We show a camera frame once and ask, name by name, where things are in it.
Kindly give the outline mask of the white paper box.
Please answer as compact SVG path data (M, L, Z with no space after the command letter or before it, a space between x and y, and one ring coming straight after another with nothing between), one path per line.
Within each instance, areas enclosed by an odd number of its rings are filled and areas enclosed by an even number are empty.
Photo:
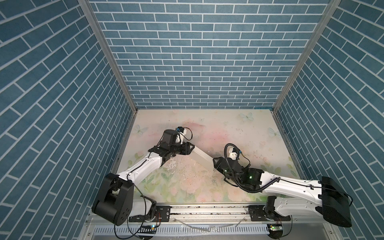
M195 147L189 154L189 156L192 160L196 161L198 164L203 166L207 171L214 171L214 158L209 156L207 153L205 153L198 147Z

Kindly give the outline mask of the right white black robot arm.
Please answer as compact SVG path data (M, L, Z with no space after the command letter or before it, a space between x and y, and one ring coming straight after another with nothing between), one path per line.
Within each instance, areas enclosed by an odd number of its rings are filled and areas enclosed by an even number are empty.
M264 212L267 218L321 216L333 225L352 226L350 207L353 198L329 177L299 180L278 176L261 169L242 167L231 158L214 158L214 168L225 180L250 194L269 194Z

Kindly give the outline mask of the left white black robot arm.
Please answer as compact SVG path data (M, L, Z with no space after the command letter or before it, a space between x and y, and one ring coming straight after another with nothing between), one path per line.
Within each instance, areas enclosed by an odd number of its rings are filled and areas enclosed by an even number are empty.
M92 205L92 212L116 226L135 217L143 222L154 219L157 202L143 194L135 200L134 191L149 174L172 157L192 153L195 146L189 142L191 139L186 138L188 131L191 129L187 127L165 130L158 144L150 148L142 160L119 174L107 174Z

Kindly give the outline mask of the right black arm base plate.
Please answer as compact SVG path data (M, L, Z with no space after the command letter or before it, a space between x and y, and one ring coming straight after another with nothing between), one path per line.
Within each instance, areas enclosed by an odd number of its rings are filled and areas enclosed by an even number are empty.
M276 222L286 222L291 221L290 216L282 216L275 211L274 206L267 205L250 205L248 206L248 211L251 217L252 222L261 222L261 221L276 221Z

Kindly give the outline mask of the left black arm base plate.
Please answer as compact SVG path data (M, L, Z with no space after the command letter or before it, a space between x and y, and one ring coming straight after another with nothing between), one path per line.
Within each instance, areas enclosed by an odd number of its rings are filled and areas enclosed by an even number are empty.
M130 216L130 223L139 223L139 222L155 222L157 217L160 218L161 222L169 222L171 214L171 206L156 206L151 207L149 212L144 215Z

